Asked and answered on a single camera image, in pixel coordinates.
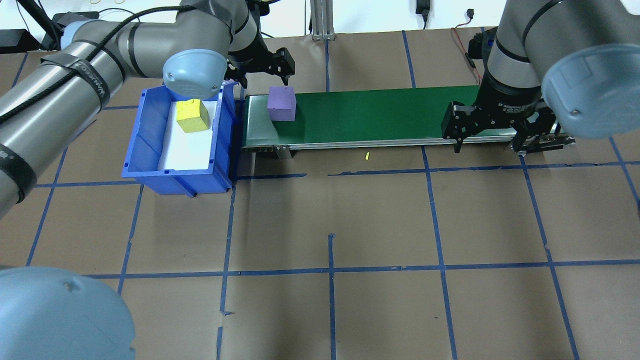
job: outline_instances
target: metal post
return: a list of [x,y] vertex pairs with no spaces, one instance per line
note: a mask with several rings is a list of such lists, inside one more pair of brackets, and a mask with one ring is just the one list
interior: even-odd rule
[[47,13],[36,4],[34,0],[17,0],[20,5],[29,13],[29,15],[36,20],[38,25],[49,35],[53,41],[54,45],[60,48],[60,37],[62,36],[62,31],[53,21],[49,18]]
[[311,38],[335,40],[333,32],[333,0],[311,0]]

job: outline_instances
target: red wire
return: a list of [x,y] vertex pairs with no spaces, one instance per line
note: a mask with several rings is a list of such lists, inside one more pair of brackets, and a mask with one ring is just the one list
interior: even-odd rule
[[[459,24],[456,26],[456,28],[458,26],[462,26],[462,25],[467,25],[469,22],[471,22],[471,20],[467,21],[464,24]],[[456,38],[458,38],[458,43],[460,43],[460,46],[462,47],[462,55],[465,56],[465,59],[467,57],[467,50],[465,49],[464,44],[462,44],[462,39],[460,39],[460,35],[458,34],[458,30],[456,28],[451,28],[451,30],[453,30],[453,33],[456,34]],[[482,82],[482,76],[480,76],[480,73],[478,72],[478,69],[474,68],[474,71],[476,72],[476,75],[478,75],[478,85],[480,85],[480,83]]]

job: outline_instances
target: blue plastic bin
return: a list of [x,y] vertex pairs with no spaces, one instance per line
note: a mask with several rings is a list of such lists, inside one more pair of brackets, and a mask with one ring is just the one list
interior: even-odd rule
[[122,177],[134,177],[158,194],[223,193],[231,188],[229,163],[231,132],[237,123],[233,87],[223,85],[218,92],[216,116],[211,119],[213,141],[209,168],[204,170],[158,170],[162,155],[164,131],[171,102],[189,98],[176,94],[166,86],[146,89],[138,105]]

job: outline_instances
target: light blue joint cap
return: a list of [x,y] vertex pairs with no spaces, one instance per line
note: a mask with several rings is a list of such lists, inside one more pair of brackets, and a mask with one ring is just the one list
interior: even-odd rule
[[57,268],[0,271],[0,359],[134,360],[133,319],[99,280]]
[[82,25],[86,24],[87,22],[97,21],[97,20],[98,19],[92,19],[92,20],[86,20],[86,21],[74,21],[71,24],[67,25],[67,27],[65,28],[64,34],[60,38],[60,48],[64,49],[73,42],[74,36],[76,35],[78,29]]
[[640,46],[577,51],[549,69],[542,95],[573,136],[605,138],[640,128]]
[[181,51],[164,63],[165,85],[180,95],[192,99],[214,97],[227,71],[227,59],[207,49]]

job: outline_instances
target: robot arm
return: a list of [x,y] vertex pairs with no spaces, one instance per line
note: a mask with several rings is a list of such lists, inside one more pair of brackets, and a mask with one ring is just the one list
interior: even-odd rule
[[476,101],[450,103],[445,139],[512,127],[516,152],[562,148],[549,135],[603,138],[640,127],[640,17],[621,0],[508,0]]
[[286,48],[265,46],[245,0],[183,0],[140,14],[162,10],[179,11],[174,24],[70,24],[64,50],[0,98],[0,218],[131,77],[206,99],[225,78],[246,86],[248,72],[284,83],[294,74]]

